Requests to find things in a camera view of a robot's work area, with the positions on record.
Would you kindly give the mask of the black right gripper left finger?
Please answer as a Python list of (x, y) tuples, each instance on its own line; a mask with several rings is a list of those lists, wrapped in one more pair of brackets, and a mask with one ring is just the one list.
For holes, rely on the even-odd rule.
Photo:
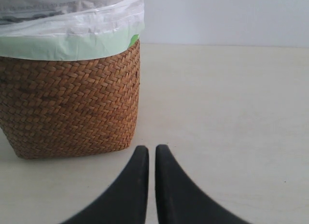
[(137, 146), (116, 180), (65, 224), (144, 224), (149, 188), (149, 151)]

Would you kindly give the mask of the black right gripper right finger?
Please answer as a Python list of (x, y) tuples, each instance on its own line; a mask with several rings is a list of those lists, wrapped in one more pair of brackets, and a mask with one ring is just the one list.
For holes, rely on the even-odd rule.
[(155, 149), (155, 197), (160, 224), (246, 224), (207, 196), (167, 145)]

